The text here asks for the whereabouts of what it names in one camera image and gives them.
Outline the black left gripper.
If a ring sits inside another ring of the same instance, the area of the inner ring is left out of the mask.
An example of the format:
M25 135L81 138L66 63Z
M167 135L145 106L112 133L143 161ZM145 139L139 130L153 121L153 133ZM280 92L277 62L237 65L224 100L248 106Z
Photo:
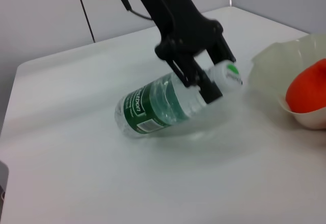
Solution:
M210 104L223 96L194 56L206 50L214 65L222 61L236 62L222 36L222 26L216 20L204 17L192 0L141 0L161 34L156 55L173 70L166 84L167 100L177 95L172 78L181 81L183 89L199 87L205 103Z

